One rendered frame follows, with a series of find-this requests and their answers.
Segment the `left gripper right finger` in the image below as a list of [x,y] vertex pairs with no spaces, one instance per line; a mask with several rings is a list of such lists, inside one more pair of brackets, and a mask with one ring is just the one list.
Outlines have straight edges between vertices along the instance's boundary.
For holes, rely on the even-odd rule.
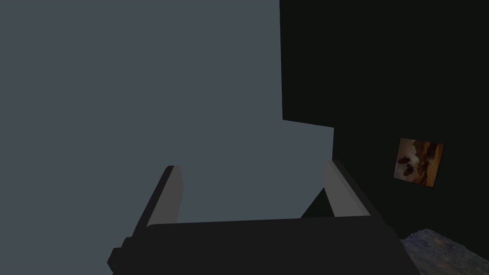
[[335,217],[370,216],[381,225],[386,225],[374,205],[338,159],[326,161],[323,188]]

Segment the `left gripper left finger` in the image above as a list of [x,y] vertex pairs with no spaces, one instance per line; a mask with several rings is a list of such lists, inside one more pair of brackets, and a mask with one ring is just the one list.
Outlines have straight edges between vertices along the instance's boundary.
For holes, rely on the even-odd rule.
[[167,166],[152,193],[133,236],[154,224],[177,223],[184,192],[180,166]]

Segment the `orange brown wall picture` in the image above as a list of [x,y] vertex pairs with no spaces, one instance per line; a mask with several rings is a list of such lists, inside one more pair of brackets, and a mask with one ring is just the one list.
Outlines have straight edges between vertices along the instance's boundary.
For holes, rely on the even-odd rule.
[[433,187],[445,145],[401,138],[397,148],[393,178]]

